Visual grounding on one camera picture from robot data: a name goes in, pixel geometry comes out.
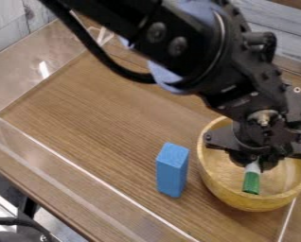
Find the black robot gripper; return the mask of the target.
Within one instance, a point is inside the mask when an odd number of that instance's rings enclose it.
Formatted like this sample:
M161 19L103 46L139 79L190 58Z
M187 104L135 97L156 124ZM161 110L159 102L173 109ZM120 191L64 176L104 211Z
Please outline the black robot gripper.
M286 158L301 159L301 122L268 121L263 126L256 121L232 121L208 128L202 140L207 148L223 150L239 167L258 157L262 172Z

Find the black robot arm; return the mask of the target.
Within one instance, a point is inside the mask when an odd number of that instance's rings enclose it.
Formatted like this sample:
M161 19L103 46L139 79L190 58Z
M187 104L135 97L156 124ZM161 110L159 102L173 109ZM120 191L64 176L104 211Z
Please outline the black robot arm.
M230 125L202 135L239 166L268 170L301 159L301 90L284 82L272 59L276 37L255 32L230 0L38 0L89 53L123 78L155 84L175 95L198 96ZM76 15L119 35L149 61L128 70L93 41Z

